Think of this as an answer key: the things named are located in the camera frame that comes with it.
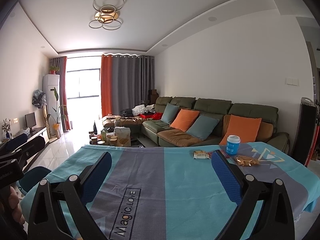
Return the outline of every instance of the houseplant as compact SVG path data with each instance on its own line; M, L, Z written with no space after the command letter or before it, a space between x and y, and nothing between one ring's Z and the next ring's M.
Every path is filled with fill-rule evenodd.
M57 138L59 139L60 138L60 134L59 134L59 126L60 126L60 122L61 122L61 117L63 117L64 119L67 119L66 115L63 114L61 115L61 109L63 108L65 111L67 110L66 108L66 105L61 105L61 106L58 106L58 102L59 102L59 95L58 95L58 92L57 92L57 89L54 87L54 96L56 98L56 101L57 101L57 106L56 108L52 107L53 110L55 111L55 116L51 115L51 114L48 114L47 115L47 120L49 122L49 118L52 117L53 120L54 120L54 124L52 125L53 128L56 130L56 136Z
M5 132L5 136L10 139L10 133L9 131L11 131L11 124L10 124L10 119L9 121L7 121L7 119L3 120L2 123L2 130Z
M49 67L50 74L56 74L59 71L58 66L50 66Z

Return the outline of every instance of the computer monitor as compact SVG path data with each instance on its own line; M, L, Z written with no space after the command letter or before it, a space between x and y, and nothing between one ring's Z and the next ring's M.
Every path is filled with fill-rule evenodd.
M32 128L36 126L36 116L35 113L30 113L25 115L27 127L30 128L30 132L33 132Z

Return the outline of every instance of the tall black speaker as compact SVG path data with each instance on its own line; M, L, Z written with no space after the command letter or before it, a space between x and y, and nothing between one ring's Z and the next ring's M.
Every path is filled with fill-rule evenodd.
M309 98L301 98L300 115L296 138L294 140L291 157L305 165L316 127L318 108Z

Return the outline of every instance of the blue pillow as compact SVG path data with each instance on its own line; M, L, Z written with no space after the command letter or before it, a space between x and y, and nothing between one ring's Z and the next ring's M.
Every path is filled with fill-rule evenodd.
M212 133L213 129L217 126L219 121L219 119L200 115L186 133L201 140L205 140L210 135L210 133Z
M179 106L174 106L172 104L167 103L167 106L165 107L161 121L167 124L171 124L178 112L178 109L179 109Z

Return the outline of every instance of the white cup lid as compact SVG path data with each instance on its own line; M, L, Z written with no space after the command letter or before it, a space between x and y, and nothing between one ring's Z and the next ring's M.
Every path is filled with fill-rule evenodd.
M227 141L231 143L240 143L240 137L237 135L229 135Z

